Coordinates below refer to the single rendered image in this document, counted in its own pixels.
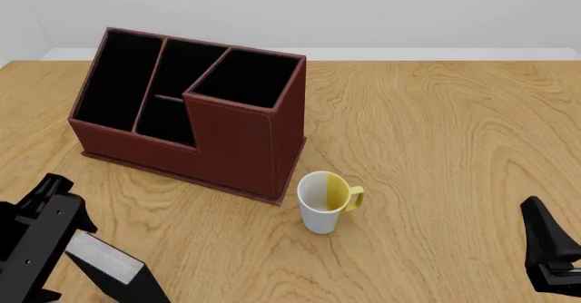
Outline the white and yellow mug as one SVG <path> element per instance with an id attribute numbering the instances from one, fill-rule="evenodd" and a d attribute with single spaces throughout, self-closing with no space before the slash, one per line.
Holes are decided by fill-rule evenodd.
<path id="1" fill-rule="evenodd" d="M 361 206 L 364 190 L 331 171 L 314 171 L 300 180 L 297 198 L 304 226 L 315 234 L 330 234 L 345 212 Z"/>

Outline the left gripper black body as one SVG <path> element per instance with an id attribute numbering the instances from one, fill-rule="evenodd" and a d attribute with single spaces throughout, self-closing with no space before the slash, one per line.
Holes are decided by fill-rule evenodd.
<path id="1" fill-rule="evenodd" d="M 37 218 L 16 218 L 28 228 L 0 269 L 0 303 L 41 303 L 58 299 L 60 294 L 44 291 L 43 286 L 56 262 L 77 230 L 94 233 L 78 196 L 56 195 Z"/>

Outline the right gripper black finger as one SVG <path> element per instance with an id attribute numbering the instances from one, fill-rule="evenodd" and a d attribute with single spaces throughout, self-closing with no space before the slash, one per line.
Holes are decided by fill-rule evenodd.
<path id="1" fill-rule="evenodd" d="M 526 267 L 581 259 L 581 245 L 559 226 L 541 199 L 530 196 L 520 204 L 520 209 L 527 240 Z"/>

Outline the black book with white pages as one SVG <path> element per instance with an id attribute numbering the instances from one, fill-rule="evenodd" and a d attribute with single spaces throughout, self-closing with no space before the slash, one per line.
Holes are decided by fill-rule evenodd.
<path id="1" fill-rule="evenodd" d="M 92 234 L 75 234 L 64 253 L 118 303 L 171 303 L 144 262 Z"/>

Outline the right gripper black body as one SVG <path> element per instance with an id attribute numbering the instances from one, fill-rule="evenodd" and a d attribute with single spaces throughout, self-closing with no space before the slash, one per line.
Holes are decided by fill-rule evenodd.
<path id="1" fill-rule="evenodd" d="M 527 276 L 537 292 L 581 297 L 581 267 L 571 261 L 526 259 Z"/>

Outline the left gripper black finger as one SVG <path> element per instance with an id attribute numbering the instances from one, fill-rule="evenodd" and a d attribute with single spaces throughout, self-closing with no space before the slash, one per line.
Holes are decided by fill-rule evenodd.
<path id="1" fill-rule="evenodd" d="M 18 215 L 40 215 L 55 194 L 67 193 L 73 185 L 73 182 L 62 175 L 47 173 L 32 191 L 18 201 Z"/>

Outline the red-brown desk caddy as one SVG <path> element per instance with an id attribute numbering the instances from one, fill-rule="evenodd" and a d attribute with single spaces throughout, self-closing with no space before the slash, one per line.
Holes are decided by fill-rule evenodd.
<path id="1" fill-rule="evenodd" d="M 307 58 L 110 27 L 69 123 L 86 156 L 280 204 Z"/>

